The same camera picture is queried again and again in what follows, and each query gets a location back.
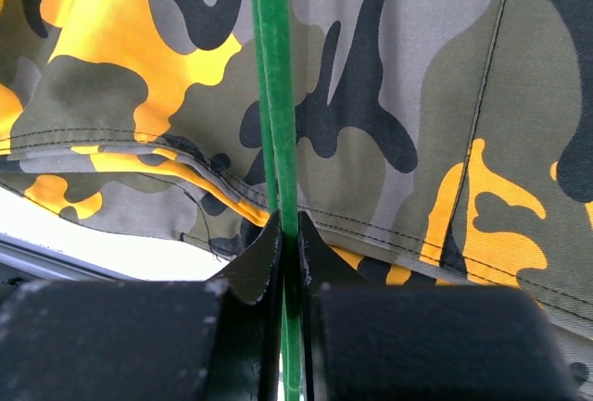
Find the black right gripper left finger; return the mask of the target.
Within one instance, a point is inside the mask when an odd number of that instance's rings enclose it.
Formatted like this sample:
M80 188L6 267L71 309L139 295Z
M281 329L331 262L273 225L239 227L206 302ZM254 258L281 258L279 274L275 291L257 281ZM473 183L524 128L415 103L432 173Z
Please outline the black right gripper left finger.
M273 400L282 230L203 282L37 281L1 307L5 400Z

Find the green clothes hanger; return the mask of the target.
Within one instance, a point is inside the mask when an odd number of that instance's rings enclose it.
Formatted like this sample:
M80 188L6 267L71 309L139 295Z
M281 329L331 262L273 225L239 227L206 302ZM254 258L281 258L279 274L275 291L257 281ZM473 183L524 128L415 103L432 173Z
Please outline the green clothes hanger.
M269 210L280 211L284 301L282 358L284 398L304 394L300 344L297 254L296 117L289 0L252 0L259 71L259 118Z

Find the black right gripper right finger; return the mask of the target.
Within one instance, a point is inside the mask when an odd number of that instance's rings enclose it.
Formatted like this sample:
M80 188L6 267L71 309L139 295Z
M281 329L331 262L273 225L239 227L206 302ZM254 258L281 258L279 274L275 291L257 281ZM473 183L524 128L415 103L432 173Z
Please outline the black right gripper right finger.
M575 400L540 307L503 286L375 285L297 238L309 400Z

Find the camouflage yellow green trousers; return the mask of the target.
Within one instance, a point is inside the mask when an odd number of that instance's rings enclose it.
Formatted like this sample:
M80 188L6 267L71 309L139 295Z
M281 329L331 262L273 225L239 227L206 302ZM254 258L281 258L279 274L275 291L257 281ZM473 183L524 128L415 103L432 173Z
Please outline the camouflage yellow green trousers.
M592 0L287 0L297 202L374 282L499 284L592 396ZM231 259L272 211L252 0L1 0L1 185Z

